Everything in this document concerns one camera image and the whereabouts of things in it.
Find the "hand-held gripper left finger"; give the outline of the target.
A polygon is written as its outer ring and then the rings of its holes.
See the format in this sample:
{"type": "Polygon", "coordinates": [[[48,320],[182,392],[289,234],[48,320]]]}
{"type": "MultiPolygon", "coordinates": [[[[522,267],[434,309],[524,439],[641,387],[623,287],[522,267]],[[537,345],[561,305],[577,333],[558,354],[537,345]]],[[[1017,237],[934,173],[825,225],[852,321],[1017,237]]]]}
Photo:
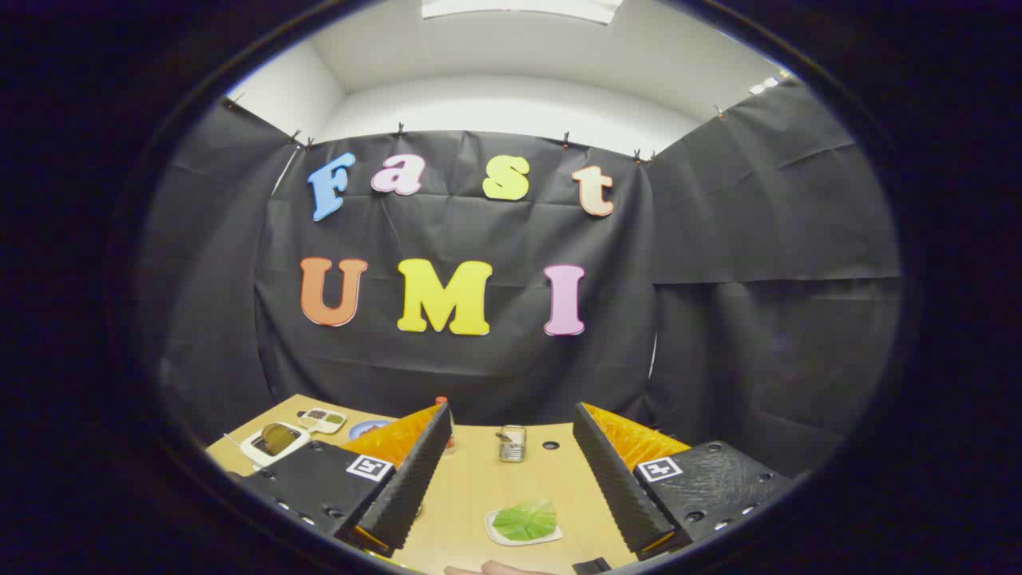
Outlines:
{"type": "Polygon", "coordinates": [[[421,409],[343,446],[310,441],[232,480],[304,527],[391,557],[406,542],[452,434],[448,404],[421,409]]]}

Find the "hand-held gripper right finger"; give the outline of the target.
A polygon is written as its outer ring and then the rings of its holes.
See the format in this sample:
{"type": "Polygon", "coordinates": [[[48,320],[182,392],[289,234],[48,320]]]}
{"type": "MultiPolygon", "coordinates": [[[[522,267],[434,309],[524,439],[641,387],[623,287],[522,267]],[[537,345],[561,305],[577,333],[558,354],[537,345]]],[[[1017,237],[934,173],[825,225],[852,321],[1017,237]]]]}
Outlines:
{"type": "Polygon", "coordinates": [[[639,560],[731,530],[793,483],[726,442],[689,446],[584,402],[572,432],[639,560]]]}

